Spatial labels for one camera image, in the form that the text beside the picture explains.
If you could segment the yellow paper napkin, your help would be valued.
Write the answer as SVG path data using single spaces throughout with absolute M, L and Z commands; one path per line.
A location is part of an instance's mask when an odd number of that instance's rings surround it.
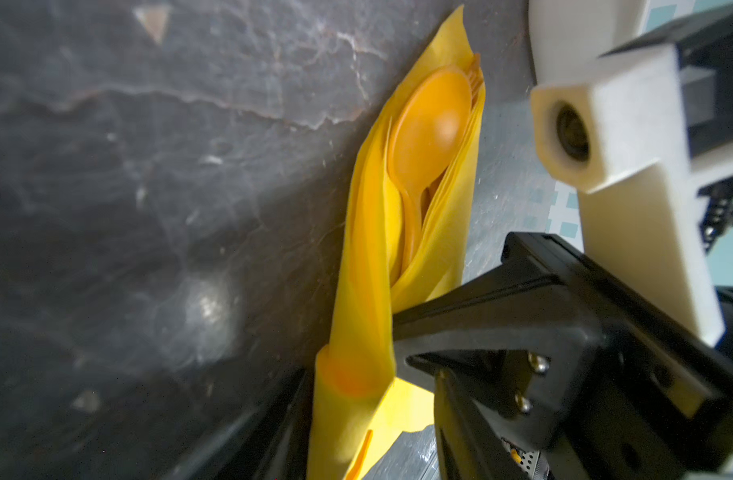
M 356 158 L 328 343 L 316 356 L 306 477 L 360 479 L 405 432 L 434 421 L 434 395 L 400 380 L 396 313 L 462 283 L 486 95 L 479 92 L 464 142 L 435 192 L 417 259 L 401 266 L 402 202 L 387 170 L 390 130 L 433 71 L 469 66 L 475 54 L 455 10 L 384 105 Z

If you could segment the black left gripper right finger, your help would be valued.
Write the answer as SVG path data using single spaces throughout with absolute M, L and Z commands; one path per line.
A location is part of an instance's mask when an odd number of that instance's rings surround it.
M 435 430 L 443 479 L 525 479 L 452 370 L 435 376 Z

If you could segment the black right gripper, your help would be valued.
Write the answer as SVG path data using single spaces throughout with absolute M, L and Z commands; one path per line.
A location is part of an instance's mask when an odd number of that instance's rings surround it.
M 396 316 L 402 380 L 433 392 L 449 368 L 534 450 L 571 412 L 564 430 L 603 479 L 733 479 L 733 328 L 704 344 L 558 236 L 512 233 L 502 260 Z M 733 322 L 733 288 L 716 298 Z

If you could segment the yellow plastic fork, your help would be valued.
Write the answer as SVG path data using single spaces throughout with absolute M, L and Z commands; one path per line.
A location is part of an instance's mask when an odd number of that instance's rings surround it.
M 472 104 L 475 104 L 478 99 L 478 95 L 479 95 L 481 86 L 484 83 L 483 74 L 481 70 L 480 54 L 476 53 L 474 55 L 473 60 L 470 66 L 468 67 L 467 76 L 468 76 L 469 85 L 471 88 Z

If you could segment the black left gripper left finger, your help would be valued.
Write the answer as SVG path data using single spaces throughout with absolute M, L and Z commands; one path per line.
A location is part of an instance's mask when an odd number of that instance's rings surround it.
M 312 390 L 312 370 L 296 370 L 266 399 L 190 448 L 174 466 L 174 478 L 304 478 Z

